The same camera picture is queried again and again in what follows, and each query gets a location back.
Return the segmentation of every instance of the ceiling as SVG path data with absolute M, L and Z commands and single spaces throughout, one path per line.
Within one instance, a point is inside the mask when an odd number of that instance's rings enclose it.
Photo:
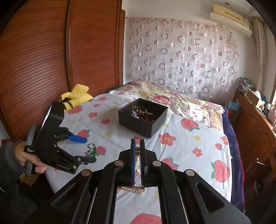
M 139 0 L 127 0 L 127 1 L 137 2 Z M 153 1 L 153 2 L 156 2 L 157 4 L 162 1 L 170 1 L 173 4 L 174 1 L 179 2 L 180 0 L 147 0 L 147 1 Z M 183 4 L 185 4 L 187 1 L 204 1 L 204 2 L 210 2 L 211 4 L 218 4 L 242 15 L 243 17 L 247 18 L 249 21 L 253 20 L 253 18 L 255 17 L 259 19 L 262 18 L 260 14 L 255 10 L 255 8 L 251 6 L 246 0 L 182 0 Z

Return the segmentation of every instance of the black jewelry box lid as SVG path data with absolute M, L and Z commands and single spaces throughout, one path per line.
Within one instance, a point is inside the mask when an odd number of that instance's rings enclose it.
M 148 112 L 156 115 L 158 119 L 153 124 L 151 124 L 147 121 L 143 121 L 127 114 L 129 108 L 139 105 L 147 108 Z M 151 138 L 164 123 L 167 116 L 167 111 L 168 107 L 164 105 L 138 98 L 119 110 L 119 124 L 145 137 Z

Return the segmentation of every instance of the bed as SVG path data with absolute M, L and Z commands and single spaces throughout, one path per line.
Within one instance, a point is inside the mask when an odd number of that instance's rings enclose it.
M 165 122 L 151 139 L 118 123 L 118 110 L 138 97 L 168 106 Z M 97 147 L 97 161 L 80 165 L 77 172 L 104 168 L 117 159 L 122 150 L 129 149 L 132 138 L 137 144 L 144 138 L 146 149 L 156 152 L 159 160 L 179 171 L 188 168 L 195 170 L 228 201 L 239 207 L 244 200 L 240 182 L 242 166 L 233 162 L 233 159 L 240 161 L 240 158 L 237 146 L 232 148 L 227 138 L 233 129 L 223 124 L 223 120 L 228 121 L 227 116 L 223 117 L 223 111 L 220 105 L 135 81 L 72 109 L 65 114 L 61 126 L 68 127 L 76 135 L 87 137 L 87 143 L 94 143 Z M 85 155 L 88 150 L 87 144 L 70 141 L 59 142 L 59 146 L 72 155 Z M 74 177 L 51 167 L 47 169 L 46 176 L 54 192 Z M 139 181 L 140 176 L 136 174 L 136 184 Z M 157 188 L 148 188 L 143 194 L 118 189 L 117 203 L 124 206 L 115 207 L 114 223 L 134 223 L 134 220 L 145 217 L 157 223 L 161 220 Z

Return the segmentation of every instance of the hand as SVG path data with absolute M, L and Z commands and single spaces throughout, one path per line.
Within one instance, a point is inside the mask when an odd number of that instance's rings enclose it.
M 31 161 L 33 164 L 36 165 L 35 172 L 36 173 L 44 173 L 44 171 L 48 168 L 48 165 L 44 164 L 40 161 L 40 159 L 33 154 L 24 152 L 26 142 L 18 143 L 14 149 L 15 157 L 18 162 L 24 166 L 27 160 Z

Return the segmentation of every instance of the blue gripper pad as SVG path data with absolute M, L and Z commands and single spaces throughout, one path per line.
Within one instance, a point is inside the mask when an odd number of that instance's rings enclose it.
M 68 139 L 72 142 L 79 142 L 79 143 L 87 142 L 87 138 L 83 138 L 83 137 L 76 136 L 76 135 L 70 135 L 70 136 L 68 136 Z
M 134 185 L 134 180 L 135 180 L 135 148 L 136 148 L 136 142 L 134 141 L 133 147 L 131 148 L 132 150 L 132 171 L 131 171 L 132 185 Z

